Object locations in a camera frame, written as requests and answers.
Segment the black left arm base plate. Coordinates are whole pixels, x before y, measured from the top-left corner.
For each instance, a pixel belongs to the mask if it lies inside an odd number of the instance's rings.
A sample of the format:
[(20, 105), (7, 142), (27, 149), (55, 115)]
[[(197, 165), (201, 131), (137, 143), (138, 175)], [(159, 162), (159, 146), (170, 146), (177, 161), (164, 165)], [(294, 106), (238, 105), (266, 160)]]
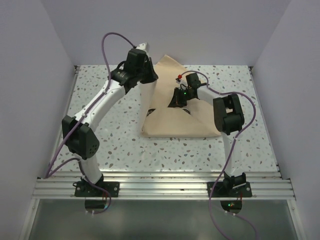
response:
[(90, 184), (85, 179), (74, 182), (74, 196), (80, 198), (98, 198), (111, 197), (117, 198), (120, 191), (120, 183), (118, 181), (104, 181), (101, 177), (96, 184)]

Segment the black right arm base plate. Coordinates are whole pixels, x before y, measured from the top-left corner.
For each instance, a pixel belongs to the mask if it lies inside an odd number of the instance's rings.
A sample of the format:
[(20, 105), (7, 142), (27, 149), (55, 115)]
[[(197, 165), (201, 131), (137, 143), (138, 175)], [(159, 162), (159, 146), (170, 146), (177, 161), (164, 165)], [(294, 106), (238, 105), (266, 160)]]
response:
[(207, 194), (212, 198), (251, 198), (253, 196), (251, 185), (249, 182), (246, 182), (244, 185), (235, 187), (235, 188), (227, 188), (224, 186), (222, 181), (216, 183), (213, 192), (212, 188), (214, 182), (207, 182)]

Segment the beige cloth mat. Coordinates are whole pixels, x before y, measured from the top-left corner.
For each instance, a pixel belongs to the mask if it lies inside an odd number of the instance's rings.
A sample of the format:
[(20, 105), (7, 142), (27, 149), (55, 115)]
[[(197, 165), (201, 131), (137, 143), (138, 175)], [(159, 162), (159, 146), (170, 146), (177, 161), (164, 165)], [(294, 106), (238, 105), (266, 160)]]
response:
[(213, 106), (203, 100), (187, 102), (187, 113), (179, 107), (168, 107), (174, 89), (175, 78), (186, 71), (185, 67), (168, 55), (154, 66), (158, 80), (140, 84), (139, 129), (141, 135), (150, 138), (211, 138), (221, 134), (214, 123)]

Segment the stainless steel tray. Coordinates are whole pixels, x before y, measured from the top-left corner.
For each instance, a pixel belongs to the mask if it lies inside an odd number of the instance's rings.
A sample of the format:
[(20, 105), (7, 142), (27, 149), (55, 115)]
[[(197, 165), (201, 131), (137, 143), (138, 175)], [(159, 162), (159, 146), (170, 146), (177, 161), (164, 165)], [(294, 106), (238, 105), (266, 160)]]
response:
[[(191, 114), (191, 111), (190, 111), (188, 108), (182, 107), (181, 109), (182, 109), (183, 111), (185, 111), (187, 114), (189, 114), (189, 115)], [(155, 110), (156, 110), (155, 108), (150, 108), (150, 109), (148, 109), (147, 114), (146, 114), (146, 117), (148, 117), (150, 114), (152, 114)]]

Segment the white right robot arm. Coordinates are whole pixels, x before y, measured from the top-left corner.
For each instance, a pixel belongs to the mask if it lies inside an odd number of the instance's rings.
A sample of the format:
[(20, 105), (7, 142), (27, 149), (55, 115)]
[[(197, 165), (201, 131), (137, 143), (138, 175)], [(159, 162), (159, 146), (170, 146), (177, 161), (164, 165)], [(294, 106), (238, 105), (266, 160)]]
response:
[(237, 146), (238, 134), (243, 129), (245, 117), (240, 99), (236, 93), (219, 93), (201, 82), (196, 72), (187, 71), (186, 81), (180, 74), (176, 78), (179, 87), (173, 91), (169, 108), (184, 108), (191, 100), (202, 100), (213, 107), (213, 119), (216, 129), (221, 133), (225, 164), (223, 168), (223, 192), (235, 196), (246, 183), (244, 171), (240, 167), (241, 150)]

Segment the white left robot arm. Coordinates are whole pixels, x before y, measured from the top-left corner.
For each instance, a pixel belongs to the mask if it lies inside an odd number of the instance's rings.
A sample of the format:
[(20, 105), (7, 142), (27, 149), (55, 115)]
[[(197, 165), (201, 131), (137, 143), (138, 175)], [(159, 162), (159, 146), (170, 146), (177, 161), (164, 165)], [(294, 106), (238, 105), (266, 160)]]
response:
[(100, 142), (95, 134), (101, 120), (108, 111), (138, 84), (156, 83), (149, 46), (146, 42), (132, 48), (116, 69), (110, 72), (107, 80), (97, 95), (74, 116), (66, 115), (62, 119), (64, 145), (80, 158), (80, 170), (87, 182), (86, 190), (92, 196), (103, 193), (103, 174), (98, 166), (96, 152)]

